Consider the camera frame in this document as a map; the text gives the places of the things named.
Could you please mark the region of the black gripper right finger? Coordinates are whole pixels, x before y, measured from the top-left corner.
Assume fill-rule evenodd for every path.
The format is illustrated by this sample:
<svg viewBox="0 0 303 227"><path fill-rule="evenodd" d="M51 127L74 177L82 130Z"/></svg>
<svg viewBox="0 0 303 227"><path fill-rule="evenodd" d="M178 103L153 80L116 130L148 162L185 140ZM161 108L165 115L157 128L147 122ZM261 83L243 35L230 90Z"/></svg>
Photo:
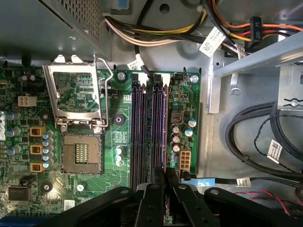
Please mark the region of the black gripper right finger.
<svg viewBox="0 0 303 227"><path fill-rule="evenodd" d="M268 208L221 188L200 194L181 183L176 170L167 168L169 211L175 224L190 227L301 227L303 220Z"/></svg>

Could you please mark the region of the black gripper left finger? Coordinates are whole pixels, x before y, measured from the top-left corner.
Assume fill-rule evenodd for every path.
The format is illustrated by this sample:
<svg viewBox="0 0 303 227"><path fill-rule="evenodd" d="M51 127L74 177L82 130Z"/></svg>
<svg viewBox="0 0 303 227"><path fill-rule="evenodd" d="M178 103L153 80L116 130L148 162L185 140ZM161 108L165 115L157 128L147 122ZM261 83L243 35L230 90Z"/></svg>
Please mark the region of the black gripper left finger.
<svg viewBox="0 0 303 227"><path fill-rule="evenodd" d="M137 191L116 187L38 224L39 227L161 227L164 220L164 171Z"/></svg>

